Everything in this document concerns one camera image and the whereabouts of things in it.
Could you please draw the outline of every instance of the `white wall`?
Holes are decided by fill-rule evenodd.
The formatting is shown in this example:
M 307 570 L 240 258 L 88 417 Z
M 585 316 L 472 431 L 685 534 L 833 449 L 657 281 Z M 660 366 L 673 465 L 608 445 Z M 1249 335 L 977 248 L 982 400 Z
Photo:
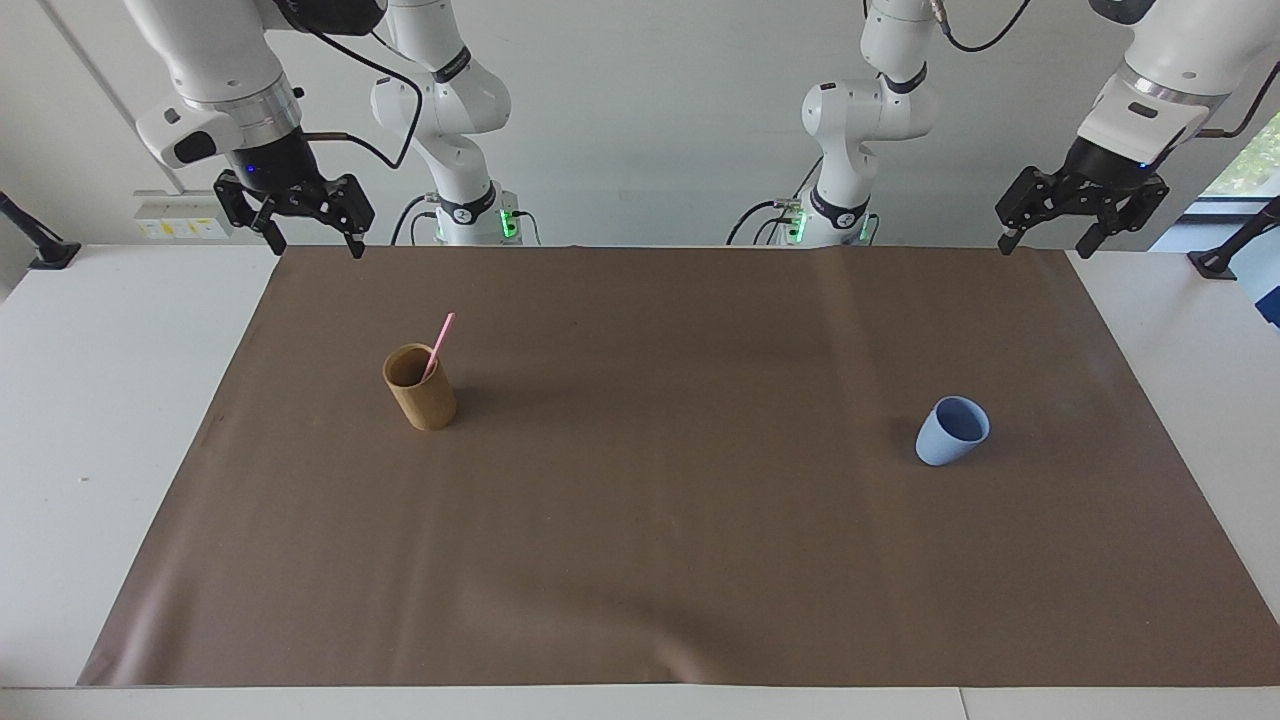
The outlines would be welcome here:
M 159 58 L 119 0 L 47 1 L 125 115 L 168 91 Z M 870 74 L 858 50 L 858 5 L 456 0 L 476 58 L 506 79 L 515 101 L 511 124 L 480 142 L 495 178 L 538 214 L 549 243 L 719 243 L 746 206 L 791 192 L 817 156 L 799 118 L 808 88 Z M 1015 6 L 952 3 L 952 24 L 964 40 L 984 40 Z M 945 101 L 937 129 L 877 149 L 879 242 L 992 245 L 995 201 L 1024 165 L 1057 169 L 1128 38 L 1084 0 L 1034 3 L 983 55 L 961 55 L 940 36 L 929 60 Z M 271 44 L 307 90 L 308 131 L 347 129 L 397 146 L 369 111 L 376 73 L 301 35 L 273 33 Z M 392 61 L 370 40 L 353 45 Z M 173 184 L 35 1 L 6 3 L 0 63 L 0 183 L 24 191 L 33 213 L 72 234 L 134 241 L 132 192 Z M 1242 96 L 1265 69 L 1254 69 Z M 1234 124 L 1247 101 L 1233 100 L 1224 122 Z M 1267 110 L 1277 108 L 1280 94 Z M 1147 232 L 1114 246 L 1148 247 L 1247 140 L 1184 149 L 1164 173 L 1175 188 L 1166 208 Z M 370 242 L 385 242 L 403 202 L 430 190 L 417 159 L 393 174 L 355 147 L 323 146 L 317 155 L 330 176 L 355 172 L 366 186 L 379 213 Z M 220 165 L 210 160 L 178 178 L 205 188 Z M 1028 241 L 1070 246 L 1087 224 L 1061 220 Z M 287 233 L 339 241 L 311 224 Z

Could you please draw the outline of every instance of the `green indicator light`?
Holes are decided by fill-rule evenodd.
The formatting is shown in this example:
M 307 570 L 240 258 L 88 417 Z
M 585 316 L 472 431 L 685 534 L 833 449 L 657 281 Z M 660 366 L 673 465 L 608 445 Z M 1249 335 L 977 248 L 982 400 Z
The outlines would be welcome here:
M 879 232 L 879 215 L 868 213 L 863 220 L 863 232 L 858 236 L 858 242 L 868 247 L 872 246 L 876 242 L 877 232 Z
M 502 234 L 508 240 L 516 237 L 516 233 L 520 232 L 520 228 L 516 227 L 516 223 L 513 222 L 515 218 L 512 218 L 511 215 L 511 210 L 502 210 L 500 214 L 502 214 Z
M 800 245 L 801 242 L 804 242 L 804 227 L 806 224 L 809 224 L 809 214 L 805 213 L 804 210 L 800 210 L 799 215 L 796 217 L 795 225 L 792 225 L 791 228 L 792 245 Z

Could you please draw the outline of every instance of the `cup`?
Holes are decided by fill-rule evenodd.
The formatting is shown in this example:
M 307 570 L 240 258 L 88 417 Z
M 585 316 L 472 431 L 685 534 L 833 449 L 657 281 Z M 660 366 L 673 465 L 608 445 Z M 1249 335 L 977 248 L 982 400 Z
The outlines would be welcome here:
M 955 462 L 991 436 L 987 413 L 968 397 L 943 397 L 915 438 L 915 455 L 934 468 Z
M 396 396 L 410 424 L 420 430 L 443 429 L 458 411 L 453 386 L 449 384 L 442 363 L 436 363 L 431 374 L 422 378 L 433 352 L 428 345 L 406 345 L 383 363 L 387 387 Z

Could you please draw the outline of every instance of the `black cable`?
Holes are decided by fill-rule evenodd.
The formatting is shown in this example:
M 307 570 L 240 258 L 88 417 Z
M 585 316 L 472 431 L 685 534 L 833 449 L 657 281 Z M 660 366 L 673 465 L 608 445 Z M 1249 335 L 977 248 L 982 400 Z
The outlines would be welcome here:
M 751 241 L 751 245 L 759 245 L 760 243 L 760 236 L 764 234 L 764 228 L 767 228 L 769 225 L 773 225 L 773 229 L 776 232 L 778 229 L 778 225 L 790 225 L 790 224 L 791 224 L 791 220 L 787 220 L 785 218 L 778 218 L 778 219 L 773 219 L 773 220 L 764 220 L 764 224 L 760 225 L 760 229 L 755 231 L 755 240 Z M 772 240 L 773 238 L 773 233 L 769 233 L 769 238 L 771 238 L 769 242 L 773 242 L 773 240 Z
M 346 132 L 325 132 L 325 133 L 308 133 L 308 135 L 303 135 L 302 136 L 308 142 L 316 142 L 316 141 L 319 141 L 319 142 L 328 142 L 328 141 L 355 142 L 356 145 L 358 145 L 358 146 L 364 147 L 365 150 L 369 150 L 370 152 L 372 152 L 374 155 L 376 155 L 378 159 L 381 160 L 383 163 L 385 163 L 388 168 L 390 168 L 393 170 L 401 169 L 401 165 L 404 164 L 404 158 L 408 156 L 408 149 L 413 143 L 413 132 L 417 131 L 417 122 L 422 118 L 422 105 L 426 102 L 425 97 L 422 96 L 422 88 L 419 87 L 417 83 L 413 82 L 413 81 L 411 81 L 408 77 L 406 77 L 406 76 L 403 76 L 401 73 L 397 73 L 396 70 L 388 68 L 387 65 L 381 65 L 379 63 L 375 63 L 374 60 L 370 60 L 369 58 L 365 58 L 360 53 L 356 53 L 355 50 L 347 47 L 346 45 L 342 45 L 340 42 L 335 41 L 334 38 L 329 37 L 328 35 L 325 35 L 325 33 L 323 33 L 323 32 L 320 32 L 317 29 L 307 27 L 306 23 L 303 23 L 302 19 L 298 18 L 297 14 L 294 14 L 292 10 L 287 9 L 284 5 L 280 6 L 280 12 L 292 15 L 291 19 L 292 19 L 293 24 L 296 24 L 296 26 L 301 27 L 302 29 L 310 32 L 311 35 L 316 36 L 317 38 L 320 38 L 321 42 L 324 42 L 329 47 L 333 47 L 338 53 L 342 53 L 343 55 L 351 58 L 352 60 L 360 63 L 361 65 L 365 65 L 366 68 L 372 68 L 372 69 L 375 69 L 375 70 L 378 70 L 378 72 L 380 72 L 383 74 L 388 74 L 388 76 L 390 76 L 390 77 L 393 77 L 393 78 L 396 78 L 396 79 L 398 79 L 398 81 L 403 82 L 404 85 L 407 85 L 407 86 L 410 86 L 410 87 L 413 88 L 413 94 L 417 96 L 417 106 L 413 110 L 413 120 L 410 122 L 410 124 L 408 124 L 408 132 L 404 133 L 404 145 L 401 146 L 401 152 L 399 152 L 399 156 L 396 159 L 396 161 L 392 161 L 390 158 L 388 158 L 387 155 L 384 155 L 380 150 L 375 149 L 369 142 L 366 142 L 366 141 L 364 141 L 364 140 L 361 140 L 361 138 L 358 138 L 358 137 L 356 137 L 356 136 L 353 136 L 351 133 L 346 133 Z
M 408 224 L 408 243 L 412 245 L 413 247 L 417 247 L 417 236 L 415 234 L 417 232 L 417 222 L 421 220 L 422 218 L 431 218 L 434 220 L 436 219 L 436 215 L 430 210 L 428 210 L 426 213 L 419 213 L 417 215 L 413 215 L 413 220 L 410 222 Z
M 1005 26 L 1005 29 L 1000 31 L 1000 35 L 997 35 L 996 37 L 991 38 L 988 42 L 983 42 L 982 45 L 977 45 L 977 46 L 970 47 L 970 46 L 960 42 L 959 40 L 956 40 L 955 36 L 951 35 L 951 23 L 950 22 L 943 22 L 942 23 L 942 35 L 946 36 L 947 41 L 950 41 L 951 45 L 954 45 L 956 50 L 961 50 L 964 53 L 982 53 L 984 50 L 991 50 L 992 47 L 996 46 L 997 42 L 1000 42 L 1001 40 L 1004 40 L 1006 35 L 1009 35 L 1009 31 L 1014 29 L 1014 26 L 1018 24 L 1018 20 L 1021 19 L 1023 13 L 1027 12 L 1027 8 L 1030 4 L 1032 4 L 1032 0 L 1023 0 L 1023 4 L 1018 6 L 1018 12 L 1014 13 L 1014 17 L 1009 19 L 1009 24 Z
M 1271 91 L 1271 85 L 1276 81 L 1277 74 L 1280 74 L 1280 63 L 1276 63 L 1271 68 L 1271 74 L 1267 76 L 1267 81 L 1263 82 L 1262 87 L 1258 90 L 1258 95 L 1257 97 L 1253 99 L 1253 105 L 1249 105 L 1249 111 L 1244 114 L 1244 120 L 1240 122 L 1240 127 L 1231 131 L 1221 128 L 1207 128 L 1196 133 L 1196 137 L 1213 137 L 1213 138 L 1240 137 L 1240 135 L 1249 127 L 1249 123 L 1253 122 L 1253 115 L 1256 115 L 1258 113 L 1258 108 L 1262 106 L 1262 101 L 1266 99 L 1267 92 Z
M 742 213 L 742 217 L 737 219 L 737 224 L 733 225 L 732 231 L 730 231 L 728 240 L 724 241 L 724 245 L 733 245 L 733 238 L 737 237 L 737 231 L 742 229 L 742 225 L 746 224 L 746 220 L 751 219 L 751 215 L 759 213 L 760 210 L 764 210 L 765 208 L 773 208 L 773 206 L 774 206 L 773 200 L 765 200 L 764 202 L 756 202 L 754 206 L 751 206 L 750 210 Z
M 806 174 L 804 177 L 804 179 L 800 181 L 800 184 L 796 187 L 796 191 L 791 193 L 791 199 L 792 200 L 796 200 L 796 199 L 800 197 L 800 191 L 804 190 L 804 186 L 809 184 L 809 181 L 813 178 L 813 174 L 818 172 L 818 165 L 822 165 L 822 155 L 818 155 L 818 159 L 814 160 L 813 167 L 809 168 L 809 174 Z M 786 210 L 782 210 L 781 213 L 778 213 L 778 219 L 780 220 L 786 219 L 786 217 L 787 217 L 787 211 Z M 773 229 L 769 231 L 769 240 L 764 241 L 764 245 L 773 245 L 773 236 L 777 232 L 778 232 L 778 225 L 773 225 Z
M 534 223 L 534 240 L 538 241 L 538 247 L 543 246 L 543 233 L 538 229 L 538 218 L 532 213 L 525 210 L 516 210 L 511 214 L 512 218 L 529 218 Z
M 404 210 L 401 213 L 401 219 L 396 220 L 396 229 L 392 232 L 392 247 L 396 247 L 396 241 L 399 238 L 399 231 L 404 227 L 404 220 L 408 218 L 408 214 L 412 213 L 413 208 L 424 200 L 426 200 L 426 196 L 419 195 L 413 200 L 410 200 L 408 205 L 404 206 Z
M 413 58 L 410 58 L 408 55 L 401 53 L 394 46 L 392 46 L 390 42 L 387 42 L 385 40 L 383 40 L 383 36 L 378 35 L 376 29 L 369 31 L 369 35 L 374 36 L 374 40 L 376 40 L 379 45 L 381 45 L 383 47 L 385 47 L 387 50 L 389 50 L 392 55 L 396 55 L 401 60 L 406 60 L 406 61 L 413 63 L 415 65 L 417 64 L 417 61 L 415 61 Z

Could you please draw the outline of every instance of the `tree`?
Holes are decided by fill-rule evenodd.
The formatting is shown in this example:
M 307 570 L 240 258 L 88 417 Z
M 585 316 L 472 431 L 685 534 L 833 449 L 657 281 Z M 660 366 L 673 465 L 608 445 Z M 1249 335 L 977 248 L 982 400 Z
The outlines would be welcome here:
M 1204 191 L 1206 196 L 1240 197 L 1257 195 L 1261 186 L 1280 173 L 1280 115 L 1271 118 L 1231 163 Z

